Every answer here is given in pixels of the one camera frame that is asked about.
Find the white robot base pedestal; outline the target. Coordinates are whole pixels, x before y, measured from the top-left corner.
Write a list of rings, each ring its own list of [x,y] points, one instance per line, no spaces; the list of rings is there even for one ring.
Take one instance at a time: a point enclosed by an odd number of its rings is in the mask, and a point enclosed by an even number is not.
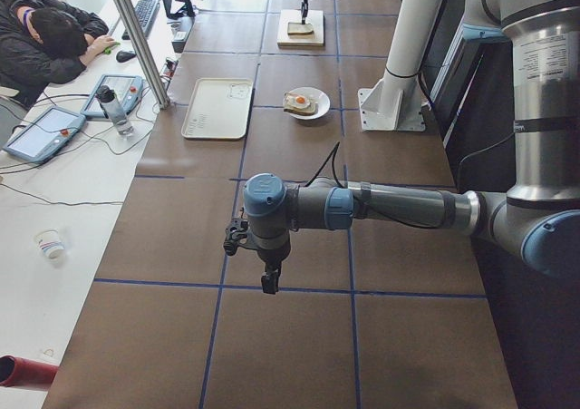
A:
[[[372,88],[358,91],[363,130],[426,129],[418,76],[443,1],[401,0],[384,74]]]

